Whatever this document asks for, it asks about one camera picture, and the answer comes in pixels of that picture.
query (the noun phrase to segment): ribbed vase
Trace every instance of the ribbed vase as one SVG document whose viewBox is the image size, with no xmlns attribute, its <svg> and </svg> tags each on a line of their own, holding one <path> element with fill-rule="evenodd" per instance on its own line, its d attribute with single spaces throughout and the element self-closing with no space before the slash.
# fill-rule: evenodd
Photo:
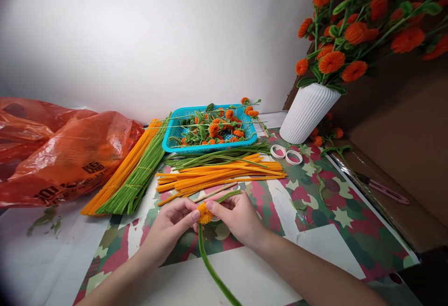
<svg viewBox="0 0 448 306">
<path fill-rule="evenodd" d="M 280 128 L 280 136 L 290 144 L 303 143 L 340 96 L 317 83 L 300 88 Z"/>
</svg>

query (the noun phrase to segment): tape roll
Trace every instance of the tape roll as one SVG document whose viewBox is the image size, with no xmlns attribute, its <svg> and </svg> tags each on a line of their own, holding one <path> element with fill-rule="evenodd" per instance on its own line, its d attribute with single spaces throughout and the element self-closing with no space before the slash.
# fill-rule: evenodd
<svg viewBox="0 0 448 306">
<path fill-rule="evenodd" d="M 274 148 L 276 148 L 276 149 L 282 151 L 283 155 L 279 155 L 279 154 L 275 153 Z M 283 146 L 281 146 L 281 145 L 272 145 L 272 146 L 271 146 L 271 154 L 272 154 L 272 156 L 273 156 L 274 158 L 277 158 L 277 159 L 283 159 L 283 158 L 286 156 L 286 150 L 285 150 L 285 148 L 284 148 Z"/>
<path fill-rule="evenodd" d="M 295 155 L 299 161 L 292 161 L 292 160 L 288 157 L 288 154 L 293 154 L 293 155 Z M 287 161 L 289 164 L 291 164 L 291 165 L 299 165 L 299 164 L 302 163 L 302 161 L 303 161 L 303 157 L 302 157 L 302 155 L 301 155 L 300 153 L 298 153 L 297 151 L 294 151 L 294 150 L 288 150 L 288 151 L 286 152 L 286 156 L 285 156 L 285 158 L 286 158 L 286 161 Z"/>
</svg>

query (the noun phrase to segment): hand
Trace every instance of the hand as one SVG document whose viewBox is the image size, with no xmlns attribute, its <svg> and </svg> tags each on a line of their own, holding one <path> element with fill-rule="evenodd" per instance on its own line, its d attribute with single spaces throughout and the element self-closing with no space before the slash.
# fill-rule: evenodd
<svg viewBox="0 0 448 306">
<path fill-rule="evenodd" d="M 149 233 L 136 255 L 153 268 L 165 262 L 182 234 L 198 220 L 201 213 L 187 198 L 165 205 L 155 218 Z"/>
<path fill-rule="evenodd" d="M 263 225 L 246 192 L 228 197 L 221 204 L 217 199 L 229 191 L 220 192 L 205 200 L 210 212 L 219 217 L 242 244 L 256 250 L 269 230 Z"/>
</svg>

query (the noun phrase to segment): scissors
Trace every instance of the scissors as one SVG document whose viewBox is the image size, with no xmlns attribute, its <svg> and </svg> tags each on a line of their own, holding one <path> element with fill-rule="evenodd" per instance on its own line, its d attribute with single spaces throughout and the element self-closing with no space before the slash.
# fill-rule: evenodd
<svg viewBox="0 0 448 306">
<path fill-rule="evenodd" d="M 355 172 L 358 178 L 365 183 L 366 185 L 372 187 L 373 189 L 376 189 L 377 191 L 383 193 L 384 195 L 390 197 L 391 199 L 395 200 L 396 202 L 402 203 L 402 204 L 409 204 L 409 200 L 405 198 L 404 196 L 398 194 L 397 192 L 394 192 L 393 190 L 381 185 L 380 183 L 370 179 L 368 176 L 365 176 L 364 174 Z"/>
</svg>

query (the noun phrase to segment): plastic basket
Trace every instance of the plastic basket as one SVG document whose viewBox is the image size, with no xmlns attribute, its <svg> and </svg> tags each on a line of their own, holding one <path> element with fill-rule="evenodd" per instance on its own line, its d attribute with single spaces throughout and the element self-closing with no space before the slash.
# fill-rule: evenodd
<svg viewBox="0 0 448 306">
<path fill-rule="evenodd" d="M 215 105 L 215 109 L 217 108 L 224 108 L 227 109 L 231 106 L 231 104 L 225 104 L 225 105 Z M 186 115 L 194 115 L 195 110 L 196 111 L 205 111 L 206 106 L 203 107 L 189 107 L 189 108 L 180 108 L 173 112 L 173 115 L 168 123 L 168 126 L 176 126 L 181 124 L 181 120 L 186 119 L 186 117 L 182 118 L 176 118 L 179 116 L 186 116 Z M 233 109 L 233 112 L 235 113 L 235 116 L 237 116 L 242 122 L 252 122 L 251 118 L 247 116 L 244 113 L 244 108 L 236 108 Z M 250 137 L 253 133 L 255 133 L 250 140 L 245 140 L 242 142 L 232 142 L 232 143 L 224 143 L 224 144 L 215 144 L 215 145 L 198 145 L 198 146 L 186 146 L 186 147 L 171 147 L 171 146 L 177 146 L 177 143 L 174 140 L 168 140 L 169 137 L 175 136 L 179 139 L 182 139 L 182 133 L 186 132 L 187 129 L 184 129 L 182 127 L 174 127 L 174 128 L 168 128 L 165 137 L 162 141 L 162 148 L 166 152 L 176 152 L 177 154 L 182 153 L 210 153 L 214 151 L 220 151 L 225 149 L 230 149 L 233 147 L 241 147 L 241 146 L 248 146 L 257 140 L 257 134 L 255 132 L 255 127 L 253 126 L 253 123 L 250 124 L 242 124 L 242 129 L 244 129 L 246 137 Z M 226 134 L 224 136 L 224 139 L 230 139 L 231 135 Z"/>
</svg>

